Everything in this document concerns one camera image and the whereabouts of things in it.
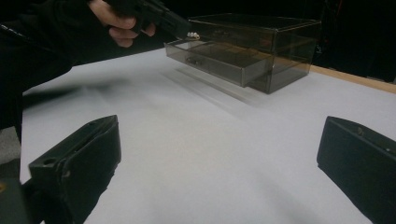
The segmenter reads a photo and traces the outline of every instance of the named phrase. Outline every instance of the white surface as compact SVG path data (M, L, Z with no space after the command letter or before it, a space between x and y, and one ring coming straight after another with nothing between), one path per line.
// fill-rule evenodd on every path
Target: white surface
M165 56L75 67L29 94L27 165L85 123L116 114L122 161L86 223L371 223L319 168L327 116L396 139L396 95L310 73L271 95Z

